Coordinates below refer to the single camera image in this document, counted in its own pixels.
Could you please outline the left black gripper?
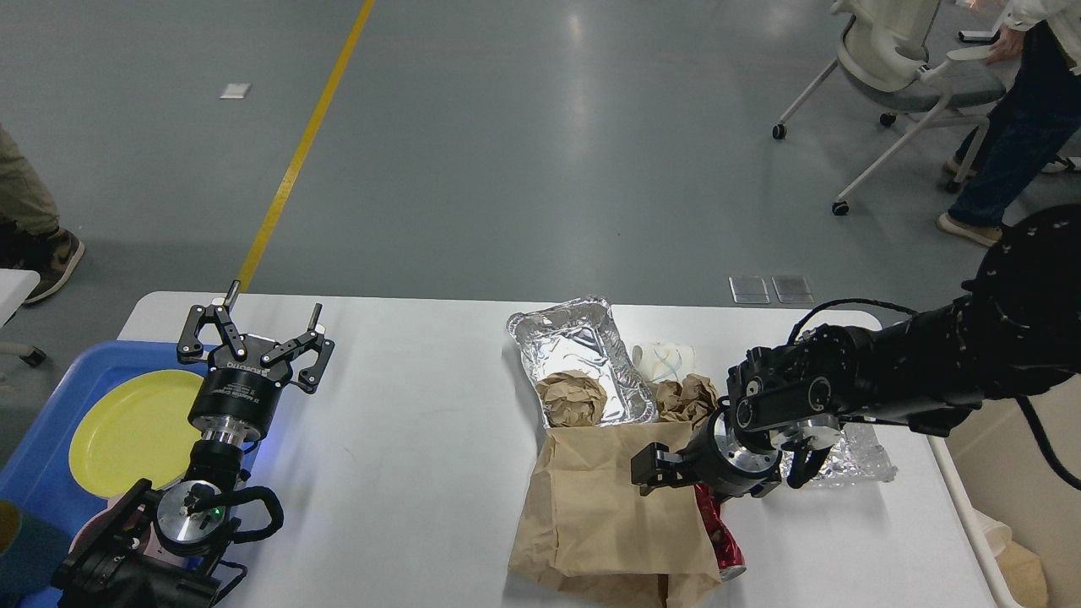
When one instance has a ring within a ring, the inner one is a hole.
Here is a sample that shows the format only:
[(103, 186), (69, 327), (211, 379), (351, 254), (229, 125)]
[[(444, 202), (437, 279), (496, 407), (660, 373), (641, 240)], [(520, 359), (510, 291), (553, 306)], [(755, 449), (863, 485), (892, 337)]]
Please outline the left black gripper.
[(630, 480), (648, 497), (665, 487), (705, 484), (719, 501), (750, 495), (764, 499), (780, 487), (780, 453), (756, 453), (729, 428), (724, 410), (715, 411), (693, 432), (688, 455), (664, 442), (649, 442), (630, 459)]

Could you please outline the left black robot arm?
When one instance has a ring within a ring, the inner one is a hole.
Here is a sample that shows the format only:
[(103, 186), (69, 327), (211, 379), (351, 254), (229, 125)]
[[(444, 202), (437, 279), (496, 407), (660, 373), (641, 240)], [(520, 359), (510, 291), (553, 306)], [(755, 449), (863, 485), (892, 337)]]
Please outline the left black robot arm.
[[(720, 518), (733, 497), (780, 483), (780, 451), (718, 410), (698, 422), (548, 429), (508, 561), (534, 584), (610, 607), (695, 607), (744, 569)], [(262, 541), (285, 523), (265, 487), (209, 483), (154, 491), (146, 480), (80, 536), (54, 577), (61, 605), (209, 607), (228, 589), (145, 555), (154, 536), (193, 556), (211, 541)]]

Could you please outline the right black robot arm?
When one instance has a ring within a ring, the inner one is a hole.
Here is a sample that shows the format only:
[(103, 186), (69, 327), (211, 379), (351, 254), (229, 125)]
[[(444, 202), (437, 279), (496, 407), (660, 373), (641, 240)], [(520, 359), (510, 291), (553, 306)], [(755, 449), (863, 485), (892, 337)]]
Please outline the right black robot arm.
[(1051, 470), (1078, 487), (1030, 404), (1078, 374), (1078, 204), (1057, 204), (1007, 228), (945, 307), (878, 331), (820, 326), (749, 351), (730, 370), (728, 427), (747, 446), (777, 439), (796, 450), (810, 442), (783, 429), (816, 415), (946, 437), (983, 401), (1012, 398)]

